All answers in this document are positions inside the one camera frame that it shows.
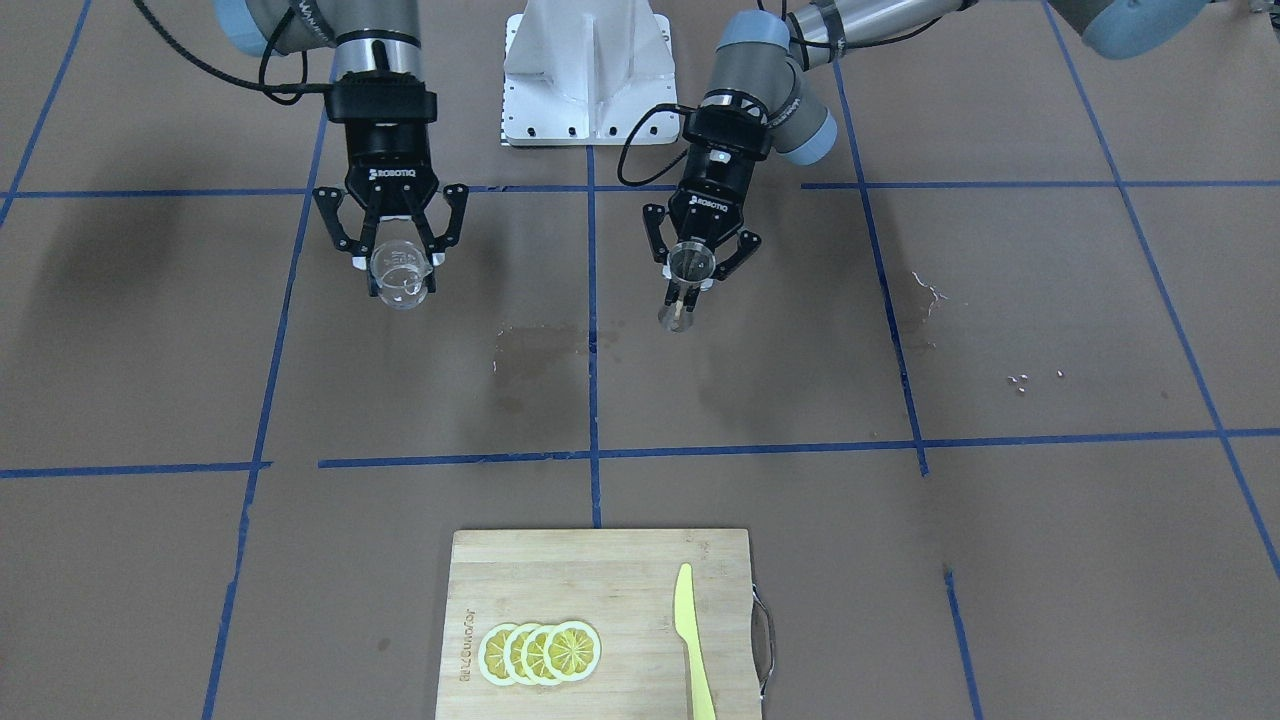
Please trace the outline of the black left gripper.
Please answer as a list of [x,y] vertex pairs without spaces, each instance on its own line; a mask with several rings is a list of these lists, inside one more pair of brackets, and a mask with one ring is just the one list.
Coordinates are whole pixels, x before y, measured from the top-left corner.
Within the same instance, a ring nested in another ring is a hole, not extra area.
[[684,150],[673,164],[681,169],[668,208],[649,202],[643,206],[643,225],[654,263],[666,266],[669,246],[663,223],[669,217],[678,242],[701,243],[717,251],[736,240],[735,251],[716,261],[712,279],[726,281],[760,246],[762,237],[745,228],[744,208],[759,159],[728,150]]

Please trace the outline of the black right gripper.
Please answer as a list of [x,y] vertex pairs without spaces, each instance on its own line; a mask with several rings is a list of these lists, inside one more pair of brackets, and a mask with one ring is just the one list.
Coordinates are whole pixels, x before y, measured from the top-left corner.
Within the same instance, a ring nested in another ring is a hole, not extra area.
[[[461,240],[470,187],[456,183],[440,191],[449,214],[444,232],[435,233],[426,210],[440,182],[433,169],[429,123],[352,120],[344,124],[344,133],[346,191],[326,186],[312,190],[314,206],[334,249],[348,254],[355,269],[369,273],[378,223],[417,219],[426,259],[431,266],[439,266],[447,251]],[[340,219],[340,208],[348,196],[364,210],[357,236],[351,234]]]

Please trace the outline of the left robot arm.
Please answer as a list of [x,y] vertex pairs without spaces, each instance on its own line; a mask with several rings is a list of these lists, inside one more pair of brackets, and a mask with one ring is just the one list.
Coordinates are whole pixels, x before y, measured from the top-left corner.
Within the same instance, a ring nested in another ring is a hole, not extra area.
[[745,206],[755,169],[771,158],[809,167],[833,149],[838,128],[809,74],[845,58],[906,44],[968,1],[808,1],[753,8],[724,26],[699,100],[658,104],[680,122],[682,174],[673,193],[643,209],[653,261],[672,292],[704,291],[760,246]]

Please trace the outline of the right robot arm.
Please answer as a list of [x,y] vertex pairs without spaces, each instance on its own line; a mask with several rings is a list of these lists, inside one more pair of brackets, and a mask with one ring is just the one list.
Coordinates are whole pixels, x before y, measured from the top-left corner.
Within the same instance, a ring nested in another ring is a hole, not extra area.
[[422,79],[417,3],[215,3],[223,33],[261,65],[273,56],[334,51],[333,81],[285,85],[219,70],[177,41],[146,3],[136,8],[170,49],[218,79],[280,100],[323,96],[328,120],[346,133],[348,158],[342,188],[314,190],[337,250],[369,260],[385,220],[413,223],[429,266],[460,242],[468,188],[442,184],[433,168],[428,129],[436,119],[436,95]]

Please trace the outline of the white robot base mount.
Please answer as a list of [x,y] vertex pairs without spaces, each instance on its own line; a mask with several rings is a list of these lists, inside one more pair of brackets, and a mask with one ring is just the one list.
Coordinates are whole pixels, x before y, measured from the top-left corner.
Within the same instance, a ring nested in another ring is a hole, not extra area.
[[504,31],[500,142],[508,147],[672,143],[671,23],[648,1],[530,1]]

